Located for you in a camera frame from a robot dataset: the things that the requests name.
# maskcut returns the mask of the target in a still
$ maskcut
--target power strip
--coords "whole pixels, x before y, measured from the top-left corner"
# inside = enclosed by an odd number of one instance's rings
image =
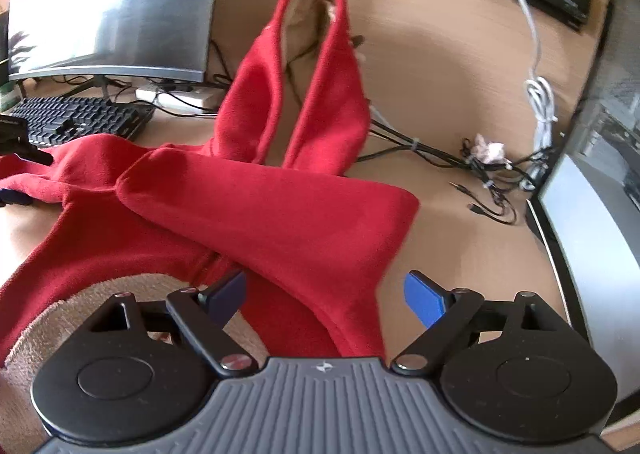
[[[136,98],[183,113],[202,113],[203,110],[214,109],[220,105],[222,95],[222,90],[200,87],[193,88],[191,91],[172,91],[171,95],[151,84],[136,89]]]

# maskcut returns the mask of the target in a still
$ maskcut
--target metal screw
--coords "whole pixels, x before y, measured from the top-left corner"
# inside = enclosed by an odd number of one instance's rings
[[[400,355],[396,358],[396,366],[401,370],[417,371],[424,368],[429,361],[422,355],[415,355],[412,353],[406,355]]]
[[[228,371],[242,371],[251,366],[252,359],[243,353],[227,355],[220,360],[220,365]]]

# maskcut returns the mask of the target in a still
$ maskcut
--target curved monitor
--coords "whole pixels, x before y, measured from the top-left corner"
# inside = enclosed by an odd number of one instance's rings
[[[609,0],[564,148],[529,200],[574,329],[640,409],[640,0]]]
[[[11,0],[10,79],[136,75],[201,82],[214,0]]]

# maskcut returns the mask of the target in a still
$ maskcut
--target red fabric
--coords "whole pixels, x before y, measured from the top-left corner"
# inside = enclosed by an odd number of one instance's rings
[[[280,0],[242,61],[207,144],[151,152],[95,135],[52,149],[52,167],[0,159],[0,189],[63,204],[0,288],[2,361],[49,304],[89,285],[148,272],[208,284],[233,261],[252,271],[242,310],[271,354],[383,354],[374,287],[417,200],[335,176],[369,127],[345,0],[335,0],[283,168],[260,165],[280,115],[288,3]]]

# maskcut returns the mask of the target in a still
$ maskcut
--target gray gripper base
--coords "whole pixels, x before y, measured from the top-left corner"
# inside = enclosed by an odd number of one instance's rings
[[[202,410],[137,446],[87,448],[51,439],[38,454],[611,454],[596,437],[518,446],[456,417],[434,387],[376,358],[271,358],[249,378],[225,380]]]

